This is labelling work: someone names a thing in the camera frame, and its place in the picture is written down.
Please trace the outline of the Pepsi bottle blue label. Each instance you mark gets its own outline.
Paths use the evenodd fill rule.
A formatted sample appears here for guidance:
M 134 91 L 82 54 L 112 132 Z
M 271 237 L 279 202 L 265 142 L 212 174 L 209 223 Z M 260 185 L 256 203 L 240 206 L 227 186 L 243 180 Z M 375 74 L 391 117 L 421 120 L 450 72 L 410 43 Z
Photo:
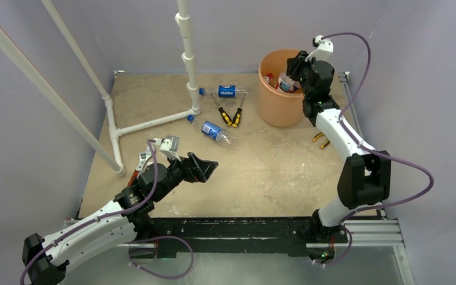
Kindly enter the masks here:
M 216 124 L 199 119 L 194 115 L 188 115 L 187 121 L 200 133 L 219 145 L 232 148 L 235 145 L 236 137 L 227 129 L 217 126 Z
M 213 95 L 219 98 L 237 98 L 249 93 L 249 88 L 240 85 L 217 85 L 198 89 L 201 96 Z

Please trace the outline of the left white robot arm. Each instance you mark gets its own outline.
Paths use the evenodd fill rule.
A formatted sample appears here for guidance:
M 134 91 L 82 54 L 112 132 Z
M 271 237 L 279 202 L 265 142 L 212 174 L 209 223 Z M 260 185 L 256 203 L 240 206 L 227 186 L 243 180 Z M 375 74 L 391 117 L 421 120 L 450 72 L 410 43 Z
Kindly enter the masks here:
M 157 236 L 149 216 L 154 203 L 183 181 L 205 183 L 219 165 L 194 153 L 173 156 L 168 166 L 154 159 L 151 150 L 140 153 L 128 186 L 95 213 L 56 233 L 27 237 L 20 284 L 26 277 L 32 284 L 59 284 L 68 270 L 114 246 L 148 242 Z

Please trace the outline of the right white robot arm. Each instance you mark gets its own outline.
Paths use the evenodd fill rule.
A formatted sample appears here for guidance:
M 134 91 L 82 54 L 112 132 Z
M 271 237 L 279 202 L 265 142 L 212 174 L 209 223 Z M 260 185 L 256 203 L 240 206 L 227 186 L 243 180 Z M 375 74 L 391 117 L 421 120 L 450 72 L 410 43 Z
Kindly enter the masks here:
M 316 210 L 309 226 L 311 237 L 323 242 L 342 219 L 363 206 L 376 205 L 389 197 L 391 161 L 374 154 L 341 113 L 330 95 L 334 68 L 326 61 L 309 58 L 301 50 L 287 60 L 286 74 L 303 92 L 303 113 L 320 130 L 344 160 L 337 196 Z

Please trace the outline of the orange plastic bin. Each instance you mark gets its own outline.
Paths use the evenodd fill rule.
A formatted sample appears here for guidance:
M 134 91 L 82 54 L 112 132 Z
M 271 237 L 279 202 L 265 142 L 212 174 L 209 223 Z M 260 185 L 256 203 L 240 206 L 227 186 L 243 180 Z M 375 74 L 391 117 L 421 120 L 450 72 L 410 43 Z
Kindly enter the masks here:
M 264 76 L 273 74 L 276 78 L 287 69 L 287 60 L 294 58 L 298 49 L 279 49 L 267 54 L 258 67 L 258 94 L 256 109 L 261 119 L 269 125 L 285 128 L 296 125 L 305 116 L 302 112 L 303 94 L 284 93 L 272 87 Z

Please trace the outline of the left yellow black screwdriver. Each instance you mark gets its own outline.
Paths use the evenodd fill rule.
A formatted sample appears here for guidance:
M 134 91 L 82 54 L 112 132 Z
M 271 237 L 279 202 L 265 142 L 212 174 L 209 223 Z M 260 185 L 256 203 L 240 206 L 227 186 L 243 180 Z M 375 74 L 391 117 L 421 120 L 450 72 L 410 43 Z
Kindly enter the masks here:
M 232 119 L 231 117 L 228 115 L 228 113 L 223 109 L 223 107 L 218 103 L 218 101 L 214 98 L 214 96 L 211 94 L 211 98 L 213 100 L 213 102 L 216 104 L 217 106 L 217 110 L 218 112 L 220 113 L 221 117 L 222 117 L 222 120 L 223 122 L 228 125 L 228 126 L 232 126 Z

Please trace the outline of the yellow black screwdriver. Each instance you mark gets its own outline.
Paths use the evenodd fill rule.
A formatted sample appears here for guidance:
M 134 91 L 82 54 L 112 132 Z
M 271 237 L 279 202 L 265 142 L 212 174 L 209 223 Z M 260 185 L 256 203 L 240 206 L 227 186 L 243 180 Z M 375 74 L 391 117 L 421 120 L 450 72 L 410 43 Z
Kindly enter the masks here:
M 214 96 L 211 94 L 211 98 L 213 100 L 213 102 L 216 104 L 217 106 L 217 110 L 218 112 L 220 113 L 221 117 L 222 117 L 222 120 L 223 122 L 228 125 L 228 126 L 232 126 L 232 119 L 231 117 L 228 115 L 228 113 L 223 109 L 223 107 L 218 103 L 218 101 L 214 98 Z
M 234 128 L 237 128 L 240 125 L 244 101 L 245 101 L 245 98 L 242 98 L 240 105 L 237 108 L 237 111 L 233 117 L 232 127 L 234 127 Z

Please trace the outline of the right yellow black screwdriver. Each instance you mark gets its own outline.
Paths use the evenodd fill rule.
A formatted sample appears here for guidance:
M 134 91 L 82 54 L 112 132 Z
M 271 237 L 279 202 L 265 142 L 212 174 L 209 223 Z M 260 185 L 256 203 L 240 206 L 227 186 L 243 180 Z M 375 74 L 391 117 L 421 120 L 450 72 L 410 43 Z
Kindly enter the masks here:
M 240 105 L 237 108 L 237 111 L 233 117 L 232 127 L 234 127 L 234 128 L 237 128 L 240 125 L 244 101 L 245 101 L 245 98 L 242 98 Z

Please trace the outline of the red handled adjustable wrench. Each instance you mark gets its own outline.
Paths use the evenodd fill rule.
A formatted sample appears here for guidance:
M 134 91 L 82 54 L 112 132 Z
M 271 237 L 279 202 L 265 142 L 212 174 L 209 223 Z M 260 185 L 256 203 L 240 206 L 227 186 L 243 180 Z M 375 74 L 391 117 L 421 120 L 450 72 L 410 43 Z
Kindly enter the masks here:
M 147 146 L 146 149 L 138 154 L 138 164 L 127 184 L 127 186 L 131 186 L 137 179 L 138 175 L 152 162 L 152 150 L 154 150 L 153 146 Z

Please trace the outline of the yellow handled pliers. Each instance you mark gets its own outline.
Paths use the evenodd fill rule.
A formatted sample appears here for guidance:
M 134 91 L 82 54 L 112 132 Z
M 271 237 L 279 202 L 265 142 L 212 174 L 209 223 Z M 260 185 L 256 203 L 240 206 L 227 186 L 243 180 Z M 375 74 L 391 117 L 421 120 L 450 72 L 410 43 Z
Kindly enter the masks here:
M 325 136 L 325 134 L 323 132 L 319 132 L 318 134 L 316 134 L 313 137 L 312 142 L 321 143 L 321 145 L 319 146 L 319 148 L 321 150 L 324 150 L 331 144 L 330 140 Z

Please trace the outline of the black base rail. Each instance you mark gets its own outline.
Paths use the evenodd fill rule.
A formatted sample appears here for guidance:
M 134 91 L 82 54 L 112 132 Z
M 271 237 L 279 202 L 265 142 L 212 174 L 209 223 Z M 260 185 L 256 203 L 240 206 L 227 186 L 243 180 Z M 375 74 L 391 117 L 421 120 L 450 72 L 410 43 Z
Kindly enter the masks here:
M 305 257 L 309 243 L 328 243 L 336 231 L 308 216 L 154 218 L 153 223 L 157 236 L 181 238 L 195 253 Z

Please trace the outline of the white PVC pipe frame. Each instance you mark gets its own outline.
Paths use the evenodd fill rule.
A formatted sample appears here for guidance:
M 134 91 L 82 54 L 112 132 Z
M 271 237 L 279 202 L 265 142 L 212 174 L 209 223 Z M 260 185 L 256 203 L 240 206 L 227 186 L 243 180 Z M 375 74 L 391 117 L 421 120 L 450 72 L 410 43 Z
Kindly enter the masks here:
M 79 60 L 81 66 L 91 79 L 92 83 L 97 88 L 101 95 L 106 108 L 107 119 L 109 123 L 110 142 L 112 144 L 113 153 L 109 154 L 104 147 L 98 142 L 95 136 L 87 129 L 81 120 L 74 114 L 68 105 L 61 99 L 60 95 L 52 87 L 51 83 L 41 74 L 34 66 L 31 60 L 18 47 L 15 41 L 10 38 L 6 31 L 0 26 L 0 50 L 17 66 L 20 71 L 37 87 L 39 91 L 50 101 L 52 106 L 60 112 L 60 114 L 74 127 L 74 129 L 82 136 L 82 138 L 98 153 L 107 165 L 119 176 L 125 174 L 125 166 L 122 162 L 121 150 L 119 148 L 119 138 L 125 134 L 130 134 L 143 129 L 151 128 L 158 125 L 163 125 L 168 122 L 176 121 L 187 117 L 188 115 L 197 115 L 200 113 L 200 96 L 198 94 L 198 84 L 195 76 L 195 56 L 192 44 L 192 27 L 191 15 L 189 13 L 187 1 L 178 1 L 178 13 L 175 15 L 175 21 L 180 29 L 182 36 L 184 52 L 181 58 L 185 64 L 188 83 L 186 85 L 191 98 L 192 106 L 189 110 L 175 113 L 173 115 L 164 116 L 152 121 L 143 122 L 137 125 L 132 125 L 125 128 L 118 128 L 115 122 L 115 114 L 113 110 L 113 100 L 110 94 L 103 87 L 101 81 L 96 75 L 94 69 L 88 62 L 85 54 L 74 39 L 65 21 L 62 19 L 58 10 L 52 1 L 42 1 L 42 5 L 46 8 L 55 26 L 61 32 L 61 35 L 66 40 L 67 44 L 73 51 L 74 55 Z

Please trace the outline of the aluminium frame rail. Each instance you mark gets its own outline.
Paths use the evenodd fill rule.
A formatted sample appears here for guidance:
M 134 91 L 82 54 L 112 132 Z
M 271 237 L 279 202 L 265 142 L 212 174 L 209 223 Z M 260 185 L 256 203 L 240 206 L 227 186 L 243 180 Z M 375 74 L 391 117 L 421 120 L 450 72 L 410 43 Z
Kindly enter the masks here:
M 344 222 L 351 233 L 352 246 L 357 247 L 397 247 L 404 246 L 404 238 L 397 219 L 388 219 L 385 211 L 362 213 Z

